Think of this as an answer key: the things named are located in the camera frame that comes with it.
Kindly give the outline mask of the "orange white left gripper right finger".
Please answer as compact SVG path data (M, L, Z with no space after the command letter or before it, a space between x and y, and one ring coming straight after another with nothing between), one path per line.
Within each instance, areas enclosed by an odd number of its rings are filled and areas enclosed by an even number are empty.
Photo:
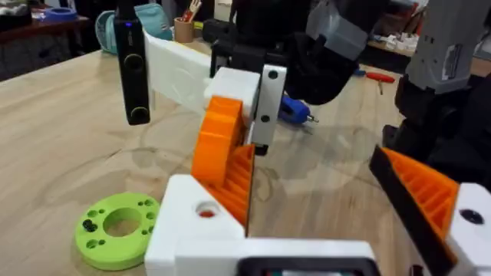
M490 276L490 193L483 185L456 182L380 146L369 168L419 253L411 275Z

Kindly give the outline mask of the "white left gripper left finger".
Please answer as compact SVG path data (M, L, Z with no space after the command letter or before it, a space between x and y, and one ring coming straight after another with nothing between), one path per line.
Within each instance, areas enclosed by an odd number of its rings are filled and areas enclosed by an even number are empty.
M178 243L245 237L244 227L191 175L171 176L144 256L147 275L176 275Z

